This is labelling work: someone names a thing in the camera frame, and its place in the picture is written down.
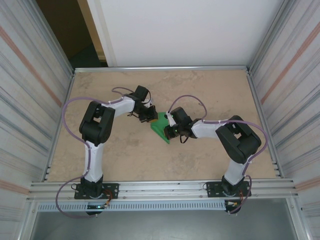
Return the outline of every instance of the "wooden table surface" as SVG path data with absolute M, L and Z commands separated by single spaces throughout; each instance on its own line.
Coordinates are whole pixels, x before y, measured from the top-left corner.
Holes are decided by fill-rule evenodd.
M 119 95 L 114 87 L 135 90 L 142 85 L 151 91 L 157 112 L 165 112 L 179 96 L 191 94 L 207 107 L 206 120 L 224 120 L 239 115 L 245 121 L 261 125 L 243 70 L 206 71 L 135 71 L 82 72 L 75 75 L 71 98 L 93 97 L 112 101 Z M 65 115 L 69 128 L 79 137 L 79 125 L 89 101 L 72 102 Z M 204 109 L 193 98 L 182 98 L 181 106 L 192 119 L 200 118 Z M 265 139 L 257 129 L 253 129 Z M 123 114 L 113 122 L 111 136 L 104 146 L 104 181 L 170 181 L 220 179 L 229 165 L 229 157 L 218 139 L 179 138 L 165 143 L 150 128 L 135 117 Z M 80 176 L 85 167 L 84 144 L 61 128 L 48 181 L 67 181 Z M 266 149 L 248 168 L 253 178 L 275 178 L 275 171 Z

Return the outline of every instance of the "orange stripe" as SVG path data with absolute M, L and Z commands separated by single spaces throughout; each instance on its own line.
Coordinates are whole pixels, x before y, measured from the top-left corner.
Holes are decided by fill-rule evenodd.
M 295 185 L 295 188 L 298 192 L 301 192 L 318 186 L 320 186 L 320 176 L 301 182 Z
M 275 82 L 271 85 L 270 89 L 266 92 L 264 97 L 261 99 L 261 103 L 264 104 L 266 99 L 269 97 L 271 92 L 276 88 L 276 86 L 280 83 L 280 81 L 284 78 L 284 76 L 288 73 L 291 67 L 295 64 L 297 59 L 305 52 L 305 50 L 309 47 L 309 45 L 313 42 L 313 40 L 317 37 L 320 32 L 320 22 L 315 26 L 309 36 L 304 40 L 301 47 L 298 49 L 294 57 L 288 63 L 288 65 L 283 69 L 280 75 L 277 77 Z
M 2 39 L 8 44 L 8 46 L 12 49 L 12 51 L 18 56 L 18 58 L 21 60 L 21 62 L 25 65 L 25 67 L 32 73 L 32 75 L 39 81 L 39 83 L 42 85 L 42 87 L 46 90 L 46 92 L 52 97 L 52 99 L 56 102 L 56 104 L 59 105 L 59 107 L 62 106 L 61 101 L 59 98 L 55 95 L 55 93 L 50 89 L 50 87 L 45 83 L 45 81 L 42 79 L 40 74 L 36 71 L 34 66 L 31 65 L 31 63 L 28 61 L 26 56 L 19 50 L 17 45 L 12 41 L 12 39 L 9 37 L 9 35 L 6 33 L 6 31 L 0 26 L 0 36 Z
M 29 189 L 25 188 L 23 186 L 19 186 L 16 184 L 13 184 L 11 182 L 8 181 L 4 181 L 0 179 L 0 189 L 4 189 L 4 190 L 8 190 L 11 192 L 16 192 L 19 194 L 24 194 L 24 195 L 28 195 L 29 194 Z

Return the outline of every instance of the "dark floor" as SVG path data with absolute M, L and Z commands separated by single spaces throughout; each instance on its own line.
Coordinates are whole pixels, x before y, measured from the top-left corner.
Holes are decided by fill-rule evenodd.
M 33 240 L 297 240 L 285 199 L 250 199 L 221 210 L 107 211 L 91 219 L 39 212 Z
M 93 44 L 87 46 L 85 49 L 71 57 L 69 61 L 74 69 L 107 67 L 105 63 L 103 64 L 99 61 Z

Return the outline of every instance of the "doorway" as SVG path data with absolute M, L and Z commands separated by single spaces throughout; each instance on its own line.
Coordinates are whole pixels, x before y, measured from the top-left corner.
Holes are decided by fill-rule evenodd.
M 72 68 L 108 66 L 103 57 L 98 57 L 99 37 L 98 34 L 94 36 L 92 33 L 96 30 L 86 0 L 36 0 L 36 2 Z

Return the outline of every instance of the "vent grille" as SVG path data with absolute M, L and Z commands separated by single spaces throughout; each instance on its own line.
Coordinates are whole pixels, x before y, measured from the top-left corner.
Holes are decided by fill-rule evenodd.
M 62 202 L 59 207 L 65 212 L 96 212 L 88 209 L 88 202 Z M 91 202 L 90 205 L 103 203 Z M 174 211 L 174 210 L 226 210 L 224 200 L 190 200 L 190 201 L 114 201 L 102 211 Z M 57 212 L 54 202 L 44 202 L 38 212 Z

